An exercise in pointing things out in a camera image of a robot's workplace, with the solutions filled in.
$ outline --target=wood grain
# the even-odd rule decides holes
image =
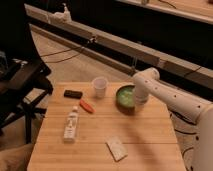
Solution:
[[[142,107],[125,115],[115,105],[119,87],[110,83],[106,97],[96,99],[90,83],[60,83],[55,86],[43,120],[29,171],[185,171],[166,105],[153,96]],[[75,143],[63,142],[68,113],[78,100],[63,97],[65,89],[80,90],[94,114],[79,108]],[[128,156],[115,162],[106,141],[118,136]]]
[[[213,5],[209,4],[207,0],[165,0],[165,1],[174,5],[180,11],[204,15],[211,18],[213,17]],[[171,8],[170,5],[162,3],[158,0],[150,0],[150,3]]]

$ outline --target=bowl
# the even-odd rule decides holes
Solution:
[[[120,87],[116,92],[116,104],[123,111],[134,110],[135,104],[133,100],[134,85],[125,85]]]

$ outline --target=chair leg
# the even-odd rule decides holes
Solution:
[[[32,108],[35,108],[35,106],[48,94],[48,90],[45,90],[42,92],[36,99],[34,99],[31,103],[30,106]]]
[[[34,109],[34,113],[45,114],[46,111],[47,111],[47,109],[40,108],[40,107],[36,107],[36,108]]]
[[[16,112],[14,115],[7,117],[5,121],[1,124],[1,128],[9,125],[10,123],[16,121],[17,119],[21,118],[24,115],[22,111]]]
[[[26,135],[26,144],[31,143],[31,109],[30,106],[22,102],[22,107],[25,114],[25,135]]]
[[[2,136],[4,134],[4,132],[2,131],[2,129],[0,129],[0,136]]]
[[[31,143],[31,116],[29,113],[25,114],[25,131],[26,131],[26,144]]]

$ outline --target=floor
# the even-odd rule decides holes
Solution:
[[[44,36],[41,36],[38,33],[32,32],[33,38],[36,44],[36,47],[39,51],[39,54],[41,56],[67,50],[68,47],[63,46],[62,44],[59,44],[57,42],[54,42]],[[70,50],[66,53],[60,53],[57,55],[51,55],[48,57],[43,57],[43,60],[46,62],[50,61],[57,61],[64,58],[72,57],[73,55],[78,54],[75,50]],[[131,81],[131,77],[129,75],[126,75],[108,65],[105,65],[99,61],[96,61],[84,54],[79,54],[78,56],[64,61],[60,63],[47,63],[48,66],[51,68],[52,73],[49,76],[49,79],[51,82],[56,84],[57,82],[67,82],[67,81],[86,81],[91,82],[95,77],[97,76],[105,76],[109,81]],[[34,91],[33,93],[29,94],[28,99],[31,99],[34,94],[38,93],[38,91]],[[48,104],[47,97],[40,105],[46,107]],[[33,120],[33,142],[35,142],[37,133],[39,131],[42,118],[37,116],[37,119]],[[185,132],[194,132],[196,131],[196,127],[190,126],[185,124],[184,122],[177,119],[174,115],[171,116],[171,119],[174,123],[174,128],[178,130],[182,130]],[[0,137],[0,154],[5,149],[11,149],[11,148],[20,148],[24,145],[24,120],[23,118],[19,119],[14,124],[10,124],[6,128],[4,128],[4,136]],[[183,152],[185,149],[192,147],[194,144],[194,135],[185,135],[176,133],[180,149]],[[26,148],[25,151],[25,158],[29,155],[32,148]],[[184,162],[186,163],[186,166],[190,167],[190,162],[192,158],[192,150],[186,153],[184,156]],[[28,160],[25,160],[21,170],[23,170],[24,167],[26,167],[26,163]]]

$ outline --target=green bowl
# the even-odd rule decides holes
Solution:
[[[116,103],[123,108],[133,109],[135,107],[133,89],[134,85],[120,87],[116,92]]]

